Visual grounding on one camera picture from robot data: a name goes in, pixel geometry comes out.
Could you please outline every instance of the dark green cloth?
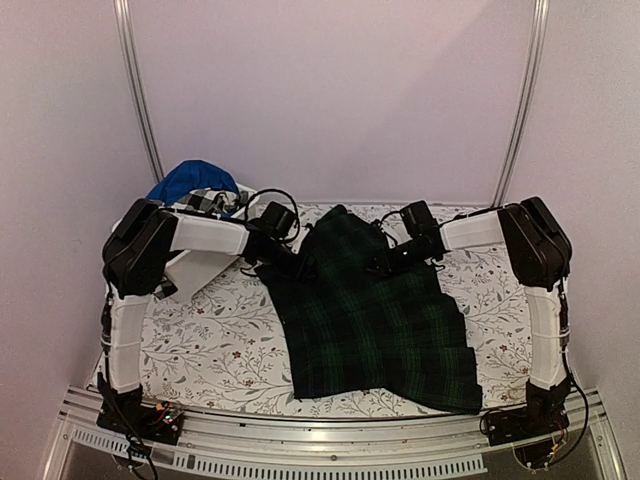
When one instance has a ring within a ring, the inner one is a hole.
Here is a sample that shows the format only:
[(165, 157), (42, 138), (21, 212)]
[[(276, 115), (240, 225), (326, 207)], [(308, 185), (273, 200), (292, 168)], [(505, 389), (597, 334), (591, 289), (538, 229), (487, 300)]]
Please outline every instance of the dark green cloth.
[(365, 271), (387, 241), (338, 205), (300, 252), (317, 263), (311, 283), (268, 265), (256, 272), (282, 322), (296, 398), (386, 388), (438, 410), (477, 413), (482, 389), (464, 316), (425, 263), (379, 278)]

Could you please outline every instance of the white floral fabric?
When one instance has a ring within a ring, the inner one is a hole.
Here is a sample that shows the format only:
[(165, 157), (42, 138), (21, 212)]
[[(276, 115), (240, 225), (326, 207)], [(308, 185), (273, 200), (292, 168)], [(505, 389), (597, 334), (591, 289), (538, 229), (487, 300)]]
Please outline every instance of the white floral fabric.
[[(301, 206), (302, 224), (314, 223), (329, 205)], [(353, 205), (367, 221), (395, 207)], [(439, 221), (468, 208), (431, 207)], [(401, 220), (390, 232), (402, 236)], [(475, 349), (484, 406), (524, 401), (531, 342), (523, 289), (496, 245), (447, 254), (438, 273), (467, 322)], [(140, 372), (145, 396), (220, 410), (305, 417), (389, 417), (438, 413), (384, 389), (315, 400), (293, 397), (284, 333), (267, 288), (247, 276), (239, 260), (194, 295), (191, 303), (153, 298), (143, 329)]]

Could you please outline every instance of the white arm segment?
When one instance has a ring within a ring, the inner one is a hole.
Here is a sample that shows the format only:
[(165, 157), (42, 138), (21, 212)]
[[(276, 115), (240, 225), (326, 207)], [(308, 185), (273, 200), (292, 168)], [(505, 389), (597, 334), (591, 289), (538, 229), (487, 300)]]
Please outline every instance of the white arm segment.
[[(242, 225), (176, 213), (178, 225), (171, 250), (195, 250), (239, 255), (244, 251), (249, 232)], [(140, 345), (142, 325), (151, 295), (126, 295), (114, 288), (111, 307), (111, 343), (109, 383), (118, 393), (140, 386)]]
[(449, 251), (504, 243), (497, 212), (487, 212), (442, 224), (442, 243)]
[(561, 339), (569, 335), (560, 332), (560, 297), (558, 282), (553, 290), (524, 287), (531, 316), (531, 362), (530, 381), (536, 387), (550, 390), (567, 377), (562, 363)]
[[(444, 247), (466, 250), (504, 243), (498, 214), (486, 212), (445, 223), (440, 228)], [(558, 285), (551, 292), (540, 287), (524, 287), (531, 318), (531, 383), (545, 390), (567, 376), (562, 363), (560, 297)]]
[(249, 231), (237, 223), (213, 218), (194, 217), (180, 213), (171, 243), (171, 250), (199, 250), (203, 252), (240, 255), (247, 245)]
[(142, 323), (151, 295), (114, 296), (111, 306), (111, 345), (109, 348), (109, 383), (118, 393), (140, 386), (140, 344)]

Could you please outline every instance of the blue fabric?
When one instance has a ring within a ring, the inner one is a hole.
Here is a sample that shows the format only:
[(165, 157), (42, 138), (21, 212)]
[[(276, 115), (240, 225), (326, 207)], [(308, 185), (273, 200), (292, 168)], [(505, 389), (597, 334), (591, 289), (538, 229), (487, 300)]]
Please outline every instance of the blue fabric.
[(240, 194), (233, 177), (220, 167), (203, 160), (185, 160), (147, 195), (147, 200), (160, 200), (170, 206), (196, 188), (226, 190)]

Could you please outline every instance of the white wall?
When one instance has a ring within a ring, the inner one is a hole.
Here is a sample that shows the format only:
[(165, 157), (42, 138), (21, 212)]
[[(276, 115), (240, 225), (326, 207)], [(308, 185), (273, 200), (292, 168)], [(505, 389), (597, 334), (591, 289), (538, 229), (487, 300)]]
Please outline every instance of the white wall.
[(640, 2), (551, 2), (510, 200), (538, 194), (566, 229), (571, 359), (640, 475)]
[(160, 157), (298, 200), (488, 204), (533, 5), (131, 2)]
[(36, 478), (99, 352), (100, 251), (152, 178), (111, 2), (0, 4), (0, 478)]

